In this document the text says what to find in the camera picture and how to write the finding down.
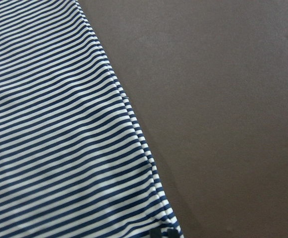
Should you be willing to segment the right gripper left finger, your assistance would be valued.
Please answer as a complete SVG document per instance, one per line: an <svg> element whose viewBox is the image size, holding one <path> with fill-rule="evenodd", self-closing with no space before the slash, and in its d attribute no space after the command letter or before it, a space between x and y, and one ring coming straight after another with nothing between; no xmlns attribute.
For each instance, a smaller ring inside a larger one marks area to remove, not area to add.
<svg viewBox="0 0 288 238"><path fill-rule="evenodd" d="M161 238L161 230L150 230L149 238Z"/></svg>

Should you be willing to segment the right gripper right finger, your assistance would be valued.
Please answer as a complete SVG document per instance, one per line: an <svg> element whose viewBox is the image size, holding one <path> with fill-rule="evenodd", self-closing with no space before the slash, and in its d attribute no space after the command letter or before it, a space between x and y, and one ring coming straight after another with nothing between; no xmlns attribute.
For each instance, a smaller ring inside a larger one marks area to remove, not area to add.
<svg viewBox="0 0 288 238"><path fill-rule="evenodd" d="M177 238L177 230L176 229L168 229L168 238Z"/></svg>

